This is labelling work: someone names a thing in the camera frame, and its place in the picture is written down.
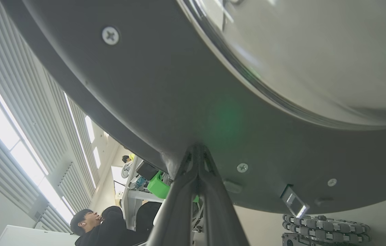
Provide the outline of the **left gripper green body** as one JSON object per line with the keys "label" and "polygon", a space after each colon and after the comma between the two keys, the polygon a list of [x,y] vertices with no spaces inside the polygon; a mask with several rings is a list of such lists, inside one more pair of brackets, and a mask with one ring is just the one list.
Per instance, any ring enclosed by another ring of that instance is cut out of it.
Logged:
{"label": "left gripper green body", "polygon": [[147,185],[147,189],[160,199],[166,199],[170,191],[170,185],[163,182],[163,171],[159,171]]}

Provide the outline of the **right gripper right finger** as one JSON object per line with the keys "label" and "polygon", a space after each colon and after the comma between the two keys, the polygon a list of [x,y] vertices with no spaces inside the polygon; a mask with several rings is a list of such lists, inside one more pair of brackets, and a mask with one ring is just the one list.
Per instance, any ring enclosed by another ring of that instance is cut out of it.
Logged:
{"label": "right gripper right finger", "polygon": [[205,206],[208,246],[249,246],[210,151],[197,145],[198,195]]}

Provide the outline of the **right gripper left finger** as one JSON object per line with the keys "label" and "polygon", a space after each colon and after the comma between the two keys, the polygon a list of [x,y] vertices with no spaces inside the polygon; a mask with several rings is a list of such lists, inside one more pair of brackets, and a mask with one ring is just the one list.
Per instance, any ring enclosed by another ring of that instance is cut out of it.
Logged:
{"label": "right gripper left finger", "polygon": [[191,246],[192,203],[198,193],[199,153],[198,145],[186,151],[147,246]]}

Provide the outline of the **round dark glass washer door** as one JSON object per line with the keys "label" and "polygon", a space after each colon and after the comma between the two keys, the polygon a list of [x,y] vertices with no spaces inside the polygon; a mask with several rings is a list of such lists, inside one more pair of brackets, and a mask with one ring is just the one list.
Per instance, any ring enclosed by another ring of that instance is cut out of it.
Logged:
{"label": "round dark glass washer door", "polygon": [[54,80],[175,175],[208,148],[235,205],[386,201],[386,0],[0,0]]}

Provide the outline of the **person in black top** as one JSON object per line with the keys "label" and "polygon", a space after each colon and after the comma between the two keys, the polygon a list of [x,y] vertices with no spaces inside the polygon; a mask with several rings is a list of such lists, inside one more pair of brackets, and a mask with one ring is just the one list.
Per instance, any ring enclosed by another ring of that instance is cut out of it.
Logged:
{"label": "person in black top", "polygon": [[73,216],[70,226],[79,236],[75,246],[119,246],[126,232],[123,212],[118,206],[110,206],[102,214],[83,209]]}

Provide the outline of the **white cabinet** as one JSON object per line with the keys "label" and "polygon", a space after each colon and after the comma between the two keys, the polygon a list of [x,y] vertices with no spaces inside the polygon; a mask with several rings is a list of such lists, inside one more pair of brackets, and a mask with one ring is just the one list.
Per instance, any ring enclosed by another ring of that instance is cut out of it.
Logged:
{"label": "white cabinet", "polygon": [[7,225],[0,246],[75,246],[77,235]]}

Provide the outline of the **green equipment on frame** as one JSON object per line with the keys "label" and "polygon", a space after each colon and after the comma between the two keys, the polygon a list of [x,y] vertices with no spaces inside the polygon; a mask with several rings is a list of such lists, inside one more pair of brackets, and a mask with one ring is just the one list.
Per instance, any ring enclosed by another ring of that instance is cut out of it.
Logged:
{"label": "green equipment on frame", "polygon": [[143,159],[135,156],[134,160],[131,163],[125,164],[121,170],[123,173],[128,171],[125,189],[121,199],[121,209],[123,211],[123,218],[126,221],[126,227],[134,231],[136,230],[137,213],[143,202],[163,202],[163,199],[160,199],[152,194],[144,187],[144,185],[138,188],[134,187],[134,184],[139,177],[136,169],[138,165],[142,163]]}

